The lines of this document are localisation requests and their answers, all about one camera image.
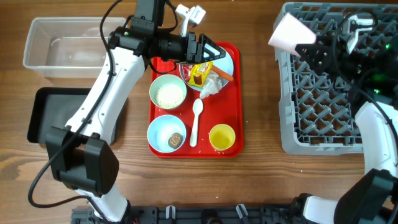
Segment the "white box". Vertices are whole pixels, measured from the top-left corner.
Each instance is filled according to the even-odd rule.
[[[102,17],[35,18],[27,36],[24,66],[47,78],[96,78],[106,51],[100,37]],[[105,39],[125,18],[109,17]]]

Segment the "orange carrot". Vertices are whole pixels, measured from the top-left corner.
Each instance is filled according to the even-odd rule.
[[[228,81],[234,80],[234,77],[232,77],[232,75],[229,75],[228,73],[222,71],[221,69],[217,68],[214,65],[211,67],[211,69],[213,71],[215,71],[220,78],[224,78],[225,80],[228,80]]]

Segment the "white spoon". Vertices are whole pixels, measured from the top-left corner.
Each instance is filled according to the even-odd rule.
[[[195,119],[193,119],[192,133],[191,139],[189,141],[189,145],[191,147],[195,147],[198,143],[198,121],[199,114],[203,111],[203,102],[201,99],[196,99],[193,103],[193,113],[195,114]]]

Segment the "gray crate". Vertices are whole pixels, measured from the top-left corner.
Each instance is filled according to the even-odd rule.
[[[370,9],[379,19],[374,31],[360,34],[355,49],[372,56],[397,33],[398,5],[287,2],[274,29],[289,12],[317,35],[333,34],[343,15],[357,9]],[[284,151],[309,155],[363,152],[348,96],[338,92],[347,89],[346,84],[338,78],[334,89],[327,73],[318,76],[300,57],[279,49],[275,49],[275,59],[280,69],[279,118]]]

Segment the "crumpled tissue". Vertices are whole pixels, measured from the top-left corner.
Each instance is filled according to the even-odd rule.
[[[205,84],[203,84],[203,90],[200,92],[199,97],[201,99],[204,99],[211,94],[216,94],[221,90],[222,87],[223,84],[218,78],[217,73],[214,71],[210,71],[205,80]]]

